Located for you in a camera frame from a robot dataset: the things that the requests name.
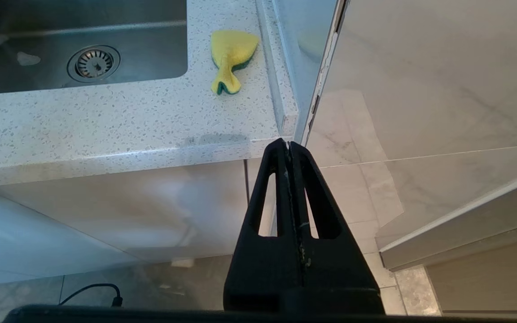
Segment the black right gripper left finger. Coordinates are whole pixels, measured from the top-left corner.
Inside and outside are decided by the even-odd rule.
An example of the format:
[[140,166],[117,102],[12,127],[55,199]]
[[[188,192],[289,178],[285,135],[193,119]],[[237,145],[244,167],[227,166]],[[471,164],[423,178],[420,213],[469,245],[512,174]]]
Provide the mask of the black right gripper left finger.
[[[226,311],[281,311],[283,295],[301,284],[290,192],[289,150],[283,139],[265,148],[223,289]],[[261,236],[268,181],[275,178],[276,236]]]

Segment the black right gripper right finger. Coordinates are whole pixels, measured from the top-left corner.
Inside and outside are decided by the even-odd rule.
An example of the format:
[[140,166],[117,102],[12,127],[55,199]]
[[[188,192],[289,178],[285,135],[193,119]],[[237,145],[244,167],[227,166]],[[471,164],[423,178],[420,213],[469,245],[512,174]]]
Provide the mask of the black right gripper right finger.
[[381,293],[312,154],[290,143],[300,301],[311,313],[384,314]]

